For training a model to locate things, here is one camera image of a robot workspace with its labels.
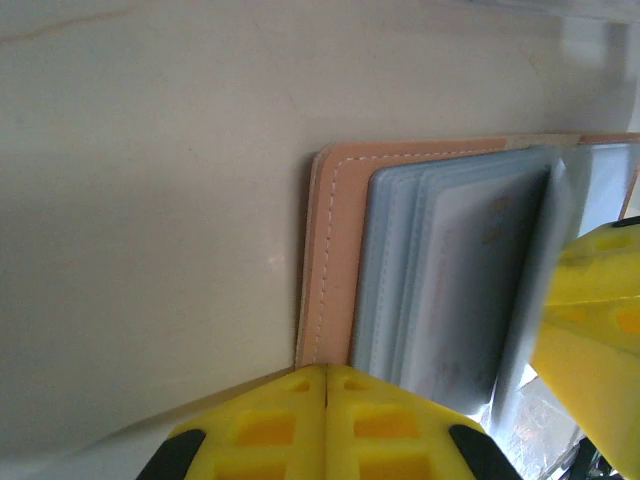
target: card holder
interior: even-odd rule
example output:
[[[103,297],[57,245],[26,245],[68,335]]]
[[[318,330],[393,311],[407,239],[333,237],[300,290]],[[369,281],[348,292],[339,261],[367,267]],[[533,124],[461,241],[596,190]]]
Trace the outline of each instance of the card holder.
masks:
[[[394,167],[372,177],[356,368],[463,413],[489,401],[557,156],[537,148]],[[443,238],[451,250],[446,261],[433,253]],[[448,282],[445,290],[437,279]]]
[[[593,165],[599,170],[602,169],[598,165],[608,162],[601,160],[607,152],[626,152],[627,160],[637,160],[639,142],[638,133],[527,134],[421,142],[351,143],[324,148],[314,159],[311,172],[295,366],[350,362],[356,333],[354,318],[358,274],[363,245],[368,241],[364,238],[367,192],[372,175],[380,169],[445,159],[458,162],[462,157],[513,151],[533,145],[555,146],[565,154],[576,151],[577,146],[579,152],[568,163],[569,177],[572,177],[572,164],[578,166],[592,162],[590,156],[594,156]],[[611,166],[605,163],[602,163],[603,170],[610,171]],[[626,208],[633,178],[635,176],[624,181],[626,200],[623,199],[622,211]],[[572,187],[575,180],[570,179]],[[578,188],[578,214],[585,203],[585,215],[587,211],[597,213],[602,209],[600,198],[591,206],[585,195],[594,180],[593,176],[585,177],[584,185]],[[616,208],[620,210],[620,205],[615,205],[617,200],[613,200],[607,201],[606,211],[610,220],[617,218]],[[576,212],[572,213],[572,219],[575,218],[579,219]],[[578,227],[582,229],[585,225],[570,227],[570,236],[578,231]]]

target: leather cover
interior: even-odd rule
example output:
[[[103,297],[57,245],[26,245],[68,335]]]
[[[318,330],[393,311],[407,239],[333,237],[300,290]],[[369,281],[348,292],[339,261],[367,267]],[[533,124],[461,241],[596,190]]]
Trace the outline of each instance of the leather cover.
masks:
[[[640,142],[640,134],[513,135],[324,148],[311,173],[296,368],[349,361],[367,191],[376,170],[531,145],[621,142]]]

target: white surface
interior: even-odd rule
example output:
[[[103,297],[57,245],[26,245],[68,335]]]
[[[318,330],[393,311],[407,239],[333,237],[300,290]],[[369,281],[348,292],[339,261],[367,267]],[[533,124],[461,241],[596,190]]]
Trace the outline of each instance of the white surface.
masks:
[[[324,144],[640,127],[636,26],[415,0],[0,11],[3,479],[135,477],[155,445],[126,434],[47,464],[291,363]]]

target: white stitching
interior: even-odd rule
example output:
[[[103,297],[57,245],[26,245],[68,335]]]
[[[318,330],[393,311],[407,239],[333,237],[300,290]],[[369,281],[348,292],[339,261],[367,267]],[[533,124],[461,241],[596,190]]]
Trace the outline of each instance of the white stitching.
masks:
[[[313,342],[313,361],[312,363],[316,363],[316,358],[318,355],[318,344],[320,343],[320,337],[322,336],[322,319],[324,314],[324,295],[326,292],[327,286],[327,264],[329,263],[329,247],[331,245],[331,222],[333,220],[333,203],[336,196],[336,188],[338,182],[338,169],[345,163],[350,162],[352,160],[382,160],[385,158],[410,158],[410,157],[433,157],[434,155],[460,155],[467,153],[488,153],[488,152],[496,152],[500,151],[500,148],[484,148],[479,150],[460,150],[453,152],[430,152],[430,153],[396,153],[393,155],[372,155],[370,157],[349,157],[343,160],[340,160],[338,164],[333,169],[333,180],[331,182],[331,196],[329,198],[329,210],[328,210],[328,220],[329,224],[327,226],[327,236],[326,236],[326,244],[324,247],[324,264],[322,266],[322,283],[320,285],[320,306],[318,308],[318,324],[316,326],[316,336]]]

